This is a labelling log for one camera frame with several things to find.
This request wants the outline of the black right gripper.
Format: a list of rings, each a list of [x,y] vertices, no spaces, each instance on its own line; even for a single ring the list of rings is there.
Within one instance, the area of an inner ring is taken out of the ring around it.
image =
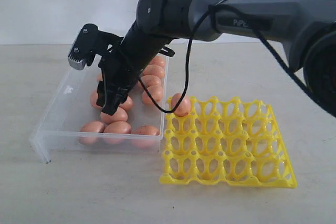
[[[142,70],[171,41],[168,36],[145,33],[136,23],[131,26],[112,53],[99,62],[103,81],[98,82],[96,105],[103,113],[116,112]]]

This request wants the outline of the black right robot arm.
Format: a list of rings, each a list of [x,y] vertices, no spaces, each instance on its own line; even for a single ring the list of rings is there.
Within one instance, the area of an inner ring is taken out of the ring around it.
[[[318,106],[335,115],[335,0],[139,0],[136,19],[99,66],[97,104],[112,115],[149,62],[172,40],[258,38]],[[280,60],[270,42],[282,44]]]

